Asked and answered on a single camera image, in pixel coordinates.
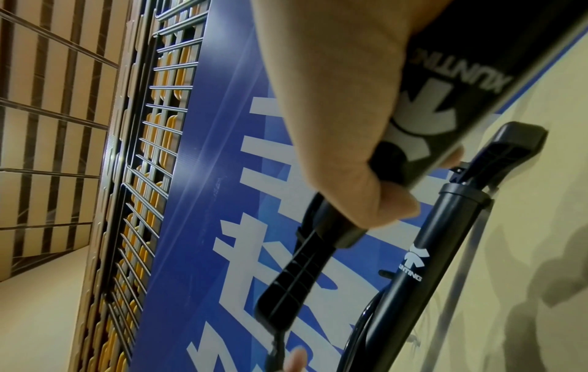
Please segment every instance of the striped wall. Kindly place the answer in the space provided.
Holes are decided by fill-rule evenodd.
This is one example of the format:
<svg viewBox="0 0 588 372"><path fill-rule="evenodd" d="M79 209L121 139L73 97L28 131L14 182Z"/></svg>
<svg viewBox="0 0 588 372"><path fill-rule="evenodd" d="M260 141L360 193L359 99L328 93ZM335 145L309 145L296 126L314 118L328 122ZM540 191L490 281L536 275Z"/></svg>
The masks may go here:
<svg viewBox="0 0 588 372"><path fill-rule="evenodd" d="M128 0L0 0L0 281L88 244Z"/></svg>

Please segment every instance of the blue sign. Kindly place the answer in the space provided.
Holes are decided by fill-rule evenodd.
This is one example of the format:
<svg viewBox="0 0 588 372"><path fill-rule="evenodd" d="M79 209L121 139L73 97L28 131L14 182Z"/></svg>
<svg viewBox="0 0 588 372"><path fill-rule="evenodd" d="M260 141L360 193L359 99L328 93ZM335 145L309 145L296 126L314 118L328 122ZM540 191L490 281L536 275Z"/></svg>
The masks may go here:
<svg viewBox="0 0 588 372"><path fill-rule="evenodd" d="M214 0L134 348L137 372L261 372L272 338L254 304L292 257L314 192L263 68L249 1ZM396 271L448 171L413 192L421 216L375 230L326 266L287 335L334 372L368 301Z"/></svg>

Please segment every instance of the black plastic grip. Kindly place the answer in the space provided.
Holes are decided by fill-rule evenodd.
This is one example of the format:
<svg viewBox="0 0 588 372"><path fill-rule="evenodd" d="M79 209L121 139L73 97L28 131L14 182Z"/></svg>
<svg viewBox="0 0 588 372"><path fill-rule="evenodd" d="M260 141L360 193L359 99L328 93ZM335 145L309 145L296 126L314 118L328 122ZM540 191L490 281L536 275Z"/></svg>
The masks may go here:
<svg viewBox="0 0 588 372"><path fill-rule="evenodd" d="M290 263L262 293L255 318L272 335L286 332L294 323L308 293L319 278L335 248L312 233Z"/></svg>

